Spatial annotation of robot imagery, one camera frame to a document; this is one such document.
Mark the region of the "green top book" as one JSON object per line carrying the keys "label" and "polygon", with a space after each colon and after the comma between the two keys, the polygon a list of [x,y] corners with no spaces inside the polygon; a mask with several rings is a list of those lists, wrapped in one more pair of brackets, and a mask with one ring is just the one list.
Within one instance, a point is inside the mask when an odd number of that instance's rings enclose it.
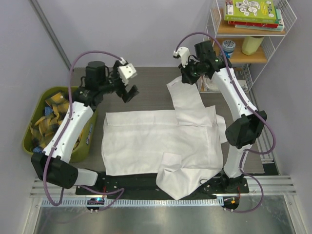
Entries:
{"label": "green top book", "polygon": [[223,13],[225,21],[269,24],[277,21],[272,0],[226,0]]}

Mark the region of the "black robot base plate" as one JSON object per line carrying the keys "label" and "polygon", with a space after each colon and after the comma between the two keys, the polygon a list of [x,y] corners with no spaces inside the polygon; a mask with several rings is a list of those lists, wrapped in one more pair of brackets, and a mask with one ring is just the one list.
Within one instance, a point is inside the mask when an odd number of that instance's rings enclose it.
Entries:
{"label": "black robot base plate", "polygon": [[[172,200],[167,193],[156,185],[156,174],[140,174],[125,176],[110,176],[100,172],[99,185],[91,187],[92,190],[109,193],[120,188],[124,189],[121,199],[130,200]],[[218,173],[210,180],[202,179],[200,186],[184,200],[214,199],[219,194],[247,194],[249,187],[246,178],[241,177],[238,183],[227,185],[225,176]]]}

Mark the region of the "yellow plaid flannel shirt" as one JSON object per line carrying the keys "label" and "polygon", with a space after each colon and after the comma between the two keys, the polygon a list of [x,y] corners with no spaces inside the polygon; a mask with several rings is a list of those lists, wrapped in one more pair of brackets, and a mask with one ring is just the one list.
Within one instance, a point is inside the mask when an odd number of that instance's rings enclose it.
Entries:
{"label": "yellow plaid flannel shirt", "polygon": [[42,116],[31,124],[33,152],[40,153],[54,137],[69,108],[68,94],[58,90],[44,99]]}

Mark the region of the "red middle book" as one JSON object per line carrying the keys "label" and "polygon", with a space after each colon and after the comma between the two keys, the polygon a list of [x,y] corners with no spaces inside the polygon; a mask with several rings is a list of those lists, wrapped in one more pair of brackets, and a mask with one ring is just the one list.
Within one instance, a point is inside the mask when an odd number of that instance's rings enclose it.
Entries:
{"label": "red middle book", "polygon": [[228,21],[230,25],[240,26],[252,26],[252,27],[263,27],[263,28],[277,28],[278,23],[258,23],[258,22],[241,22],[241,21]]}

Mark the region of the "pale yellow faceted cup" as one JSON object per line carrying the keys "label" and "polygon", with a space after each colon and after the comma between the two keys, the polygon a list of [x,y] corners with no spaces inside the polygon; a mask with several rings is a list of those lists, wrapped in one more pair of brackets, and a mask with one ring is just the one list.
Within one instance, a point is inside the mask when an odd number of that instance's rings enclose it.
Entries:
{"label": "pale yellow faceted cup", "polygon": [[242,43],[242,53],[248,56],[255,54],[263,40],[264,37],[259,36],[245,37]]}

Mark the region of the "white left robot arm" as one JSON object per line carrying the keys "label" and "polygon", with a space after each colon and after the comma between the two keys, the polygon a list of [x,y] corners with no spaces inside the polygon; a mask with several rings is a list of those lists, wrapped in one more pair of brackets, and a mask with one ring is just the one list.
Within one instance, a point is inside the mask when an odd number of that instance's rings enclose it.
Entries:
{"label": "white left robot arm", "polygon": [[123,102],[129,102],[138,94],[136,86],[127,91],[129,80],[137,75],[131,63],[117,60],[110,71],[104,62],[92,61],[85,68],[84,84],[71,98],[72,105],[64,122],[41,153],[33,153],[31,163],[40,180],[69,189],[87,186],[92,194],[100,194],[104,183],[97,171],[79,169],[70,165],[74,144],[86,123],[94,114],[105,94],[116,93]]}

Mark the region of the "white long sleeve shirt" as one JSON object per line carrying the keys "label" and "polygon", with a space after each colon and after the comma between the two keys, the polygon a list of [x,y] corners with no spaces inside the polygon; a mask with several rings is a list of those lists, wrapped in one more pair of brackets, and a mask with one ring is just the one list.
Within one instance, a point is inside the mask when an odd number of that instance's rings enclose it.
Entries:
{"label": "white long sleeve shirt", "polygon": [[171,110],[107,113],[101,153],[107,175],[156,174],[156,185],[179,200],[221,171],[226,124],[195,85],[177,77],[167,88]]}

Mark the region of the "grey setup guide booklet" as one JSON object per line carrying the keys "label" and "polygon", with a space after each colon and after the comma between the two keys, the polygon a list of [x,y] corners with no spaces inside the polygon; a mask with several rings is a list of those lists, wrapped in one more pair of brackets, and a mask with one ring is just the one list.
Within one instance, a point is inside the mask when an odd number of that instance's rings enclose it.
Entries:
{"label": "grey setup guide booklet", "polygon": [[[236,76],[236,78],[238,80],[238,83],[241,86],[241,88],[244,91],[247,91],[248,90],[248,85],[247,85],[247,82],[245,81],[242,73],[238,73],[235,76]],[[203,78],[203,90],[207,91],[207,92],[215,92],[215,93],[219,92],[218,86],[212,80],[210,80],[207,77]]]}

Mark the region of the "olive green plastic bin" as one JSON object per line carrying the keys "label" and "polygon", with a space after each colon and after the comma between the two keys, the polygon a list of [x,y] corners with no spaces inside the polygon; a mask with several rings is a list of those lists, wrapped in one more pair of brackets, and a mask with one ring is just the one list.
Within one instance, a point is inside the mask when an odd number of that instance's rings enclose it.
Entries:
{"label": "olive green plastic bin", "polygon": [[[27,130],[23,138],[23,142],[22,142],[24,151],[30,155],[33,154],[32,152],[33,143],[32,143],[31,132],[30,132],[31,124],[35,123],[42,116],[42,110],[44,108],[44,105],[43,105],[44,99],[46,99],[51,94],[57,92],[58,90],[64,91],[68,94],[67,86],[54,86],[44,91],[41,97],[39,98],[39,101],[31,117],[29,126],[27,127]],[[95,111],[92,117],[85,124],[80,135],[78,136],[78,139],[73,147],[72,156],[70,160],[71,162],[83,161],[88,156],[97,116],[98,116],[98,111]]]}

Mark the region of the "blue white round tin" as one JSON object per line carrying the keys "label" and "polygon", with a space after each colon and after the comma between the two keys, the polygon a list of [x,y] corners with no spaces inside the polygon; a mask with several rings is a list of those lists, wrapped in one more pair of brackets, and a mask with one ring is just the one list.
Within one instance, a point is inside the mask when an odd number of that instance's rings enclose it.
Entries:
{"label": "blue white round tin", "polygon": [[219,52],[219,55],[222,56],[222,51],[224,52],[226,58],[230,59],[234,53],[236,43],[233,40],[227,39],[221,43],[222,49]]}

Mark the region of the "aluminium rail frame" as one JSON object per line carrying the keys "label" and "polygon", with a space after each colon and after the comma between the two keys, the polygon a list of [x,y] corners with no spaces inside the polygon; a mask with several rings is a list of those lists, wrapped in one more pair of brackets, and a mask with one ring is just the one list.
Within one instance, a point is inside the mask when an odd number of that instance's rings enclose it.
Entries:
{"label": "aluminium rail frame", "polygon": [[[290,176],[287,175],[260,175],[255,176],[255,178],[258,180],[260,185],[262,186],[262,190],[264,195],[296,195],[296,190],[293,185],[293,182],[290,178]],[[243,195],[261,195],[261,189],[260,185],[257,183],[257,181],[251,177],[244,178],[244,182],[242,185],[239,186],[239,191]],[[108,178],[106,179],[107,183],[104,185],[107,189],[112,187],[112,190],[117,190],[117,185],[121,185],[121,182],[110,182],[108,181]],[[218,177],[214,177],[212,179],[212,182],[207,182],[205,180],[202,181],[204,185],[201,185],[198,189],[203,191],[204,193],[212,194],[212,195],[234,195],[235,193],[238,194],[238,189],[228,189],[225,191],[225,189],[221,189],[221,184],[217,182],[219,180]],[[130,192],[129,199],[139,199],[139,200],[167,200],[170,198],[160,198],[160,197],[167,197],[167,194],[163,192],[161,189],[155,186],[148,187],[146,182],[144,185],[145,188],[142,188],[139,190],[139,188],[132,189]],[[61,193],[61,187],[58,187],[56,185],[47,183],[48,192],[50,193],[51,198],[53,199],[59,199],[60,193]],[[151,192],[155,198],[147,198],[147,195],[142,195],[143,198],[139,198],[139,195],[136,194],[143,194],[142,192]],[[64,197],[71,197],[71,196],[82,196],[82,195],[95,195],[92,194],[90,191],[87,191],[85,189],[77,188],[76,186],[70,188],[70,189],[64,189],[63,193]],[[43,182],[39,179],[35,179],[31,192],[30,197],[46,197]]]}

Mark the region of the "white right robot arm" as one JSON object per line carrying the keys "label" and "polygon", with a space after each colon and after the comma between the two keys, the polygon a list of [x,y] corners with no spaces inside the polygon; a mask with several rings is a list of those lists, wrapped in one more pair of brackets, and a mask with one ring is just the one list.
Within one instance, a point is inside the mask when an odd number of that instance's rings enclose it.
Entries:
{"label": "white right robot arm", "polygon": [[250,102],[238,83],[229,59],[217,55],[210,41],[196,44],[195,53],[192,56],[187,47],[178,47],[173,56],[181,61],[179,69],[183,83],[193,85],[200,77],[207,76],[217,85],[230,108],[233,122],[225,131],[230,147],[220,173],[220,187],[227,193],[236,193],[244,185],[242,170],[246,156],[260,136],[267,114]]}

